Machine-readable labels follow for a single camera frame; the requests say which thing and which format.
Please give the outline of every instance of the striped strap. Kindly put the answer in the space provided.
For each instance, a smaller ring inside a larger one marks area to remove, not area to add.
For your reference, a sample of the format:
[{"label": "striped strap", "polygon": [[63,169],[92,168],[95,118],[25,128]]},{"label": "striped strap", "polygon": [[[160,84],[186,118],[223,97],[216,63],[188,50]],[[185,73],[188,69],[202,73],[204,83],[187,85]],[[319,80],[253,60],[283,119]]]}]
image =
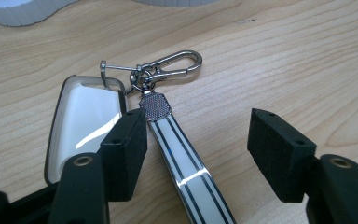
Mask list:
[{"label": "striped strap", "polygon": [[200,156],[172,114],[149,124],[192,223],[235,223]]}]

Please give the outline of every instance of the clear plastic cover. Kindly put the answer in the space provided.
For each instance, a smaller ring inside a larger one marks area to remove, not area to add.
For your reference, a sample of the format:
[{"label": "clear plastic cover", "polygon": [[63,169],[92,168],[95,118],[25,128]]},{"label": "clear plastic cover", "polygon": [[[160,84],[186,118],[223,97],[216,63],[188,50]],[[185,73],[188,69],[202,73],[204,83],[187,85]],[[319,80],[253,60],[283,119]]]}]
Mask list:
[{"label": "clear plastic cover", "polygon": [[[111,86],[122,83],[108,78]],[[84,152],[96,152],[126,110],[124,91],[103,89],[99,77],[68,77],[62,85],[51,126],[46,158],[48,183],[60,180],[64,163]]]}]

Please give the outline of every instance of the metal clasp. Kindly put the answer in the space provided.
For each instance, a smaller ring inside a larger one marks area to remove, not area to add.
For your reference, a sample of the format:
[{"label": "metal clasp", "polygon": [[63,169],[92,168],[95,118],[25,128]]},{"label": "metal clasp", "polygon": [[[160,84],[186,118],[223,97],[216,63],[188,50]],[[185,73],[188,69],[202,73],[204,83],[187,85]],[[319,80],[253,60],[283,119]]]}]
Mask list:
[{"label": "metal clasp", "polygon": [[[172,71],[164,71],[162,67],[171,63],[175,63],[184,58],[194,60],[194,64],[185,69],[178,69]],[[145,83],[153,83],[164,80],[168,77],[185,77],[200,68],[202,64],[202,57],[194,50],[181,50],[167,57],[153,61],[152,63],[144,63],[141,65],[142,71],[147,73]]]},{"label": "metal clasp", "polygon": [[[172,71],[165,71],[162,67],[175,63],[184,58],[190,58],[194,60],[194,64],[185,69],[177,69]],[[152,91],[155,83],[167,78],[185,77],[186,75],[195,72],[200,68],[202,64],[202,57],[194,50],[181,50],[167,57],[153,61],[152,63],[144,63],[142,65],[136,65],[136,68],[121,67],[114,65],[106,65],[106,61],[101,61],[101,78],[104,86],[110,90],[106,84],[106,68],[119,69],[131,71],[130,83],[132,87],[127,90],[127,93],[136,89],[141,92]]]}]

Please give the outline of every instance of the white object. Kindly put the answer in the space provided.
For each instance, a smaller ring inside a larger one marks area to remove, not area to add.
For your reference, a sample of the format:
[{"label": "white object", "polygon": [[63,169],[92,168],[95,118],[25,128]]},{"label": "white object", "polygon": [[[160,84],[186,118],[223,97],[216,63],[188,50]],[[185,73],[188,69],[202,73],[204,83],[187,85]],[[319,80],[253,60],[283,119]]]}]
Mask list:
[{"label": "white object", "polygon": [[69,158],[97,152],[121,118],[123,102],[118,92],[95,88],[97,85],[103,85],[100,77],[72,76],[62,87],[48,142],[45,175],[49,183],[60,180]]},{"label": "white object", "polygon": [[152,6],[158,7],[197,7],[212,2],[217,2],[217,0],[134,0],[135,2],[140,2]]},{"label": "white object", "polygon": [[149,121],[192,223],[235,223],[228,206],[173,115]]},{"label": "white object", "polygon": [[0,0],[0,24],[31,25],[77,0]]}]

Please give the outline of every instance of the wood grain surface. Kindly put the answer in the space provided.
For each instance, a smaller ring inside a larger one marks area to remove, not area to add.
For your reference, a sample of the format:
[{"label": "wood grain surface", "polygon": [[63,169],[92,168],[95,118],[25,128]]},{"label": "wood grain surface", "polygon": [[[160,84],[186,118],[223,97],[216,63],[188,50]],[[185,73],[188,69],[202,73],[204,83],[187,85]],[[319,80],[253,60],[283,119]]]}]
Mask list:
[{"label": "wood grain surface", "polygon": [[[193,77],[160,82],[238,223],[307,223],[281,203],[246,148],[253,107],[358,162],[358,1],[220,0],[151,7],[82,0],[45,21],[0,26],[0,190],[13,202],[46,186],[48,133],[63,81],[98,76],[100,60],[147,63],[181,49],[203,56]],[[128,73],[109,71],[129,85]],[[139,94],[130,98],[138,107]],[[133,199],[111,223],[187,223],[154,137]]]}]

